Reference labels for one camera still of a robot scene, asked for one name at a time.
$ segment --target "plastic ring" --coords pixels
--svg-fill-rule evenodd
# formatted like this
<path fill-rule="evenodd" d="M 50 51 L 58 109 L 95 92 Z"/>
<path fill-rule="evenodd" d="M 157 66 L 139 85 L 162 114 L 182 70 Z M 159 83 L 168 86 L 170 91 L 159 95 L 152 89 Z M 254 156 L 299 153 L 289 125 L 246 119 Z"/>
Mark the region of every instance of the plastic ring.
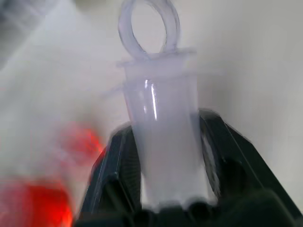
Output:
<path fill-rule="evenodd" d="M 119 35 L 125 49 L 135 59 L 149 59 L 148 53 L 139 45 L 132 27 L 132 12 L 137 0 L 126 0 L 122 4 L 119 18 Z M 177 48 L 180 35 L 180 21 L 177 11 L 170 0 L 144 0 L 152 6 L 162 17 L 166 40 L 161 52 L 173 52 Z"/>

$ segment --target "red object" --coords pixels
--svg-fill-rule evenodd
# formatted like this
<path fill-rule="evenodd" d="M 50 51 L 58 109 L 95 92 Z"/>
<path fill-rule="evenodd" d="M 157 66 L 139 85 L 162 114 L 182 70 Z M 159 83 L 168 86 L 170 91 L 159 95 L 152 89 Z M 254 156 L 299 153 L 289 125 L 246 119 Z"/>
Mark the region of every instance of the red object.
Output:
<path fill-rule="evenodd" d="M 64 166 L 73 164 L 76 166 L 92 165 L 93 161 L 104 150 L 97 134 L 91 129 L 74 125 L 64 130 L 60 135 L 60 146 L 71 159 L 62 161 L 61 164 Z"/>
<path fill-rule="evenodd" d="M 71 227 L 69 197 L 58 185 L 6 183 L 0 204 L 1 227 Z"/>

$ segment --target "red light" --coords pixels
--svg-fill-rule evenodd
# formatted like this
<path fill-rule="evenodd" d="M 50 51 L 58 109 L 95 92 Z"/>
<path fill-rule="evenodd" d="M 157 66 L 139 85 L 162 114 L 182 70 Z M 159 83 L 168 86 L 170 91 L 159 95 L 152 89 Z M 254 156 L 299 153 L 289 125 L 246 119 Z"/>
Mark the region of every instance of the red light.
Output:
<path fill-rule="evenodd" d="M 71 227 L 69 197 L 63 188 L 30 185 L 29 191 L 33 204 L 31 227 Z"/>
<path fill-rule="evenodd" d="M 0 226 L 71 227 L 69 197 L 62 187 L 3 184 L 0 191 Z"/>
<path fill-rule="evenodd" d="M 75 165 L 78 166 L 92 165 L 92 162 L 104 150 L 99 142 L 99 137 L 93 130 L 77 125 L 64 130 L 59 141 L 63 150 L 69 154 Z M 66 160 L 62 164 L 68 166 L 70 162 Z"/>

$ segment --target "translucent plastic tube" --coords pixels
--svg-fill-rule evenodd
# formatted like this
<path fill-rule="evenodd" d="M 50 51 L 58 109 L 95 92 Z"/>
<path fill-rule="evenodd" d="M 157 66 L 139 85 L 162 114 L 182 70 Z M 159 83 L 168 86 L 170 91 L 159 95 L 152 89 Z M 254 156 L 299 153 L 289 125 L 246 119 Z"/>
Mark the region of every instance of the translucent plastic tube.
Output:
<path fill-rule="evenodd" d="M 123 63 L 123 92 L 138 148 L 147 206 L 207 196 L 195 76 L 182 72 L 189 51 L 178 50 L 179 19 L 169 0 L 145 0 L 162 16 L 167 38 L 161 53 L 148 54 L 131 26 L 135 0 L 122 6 L 119 33 L 135 61 Z"/>

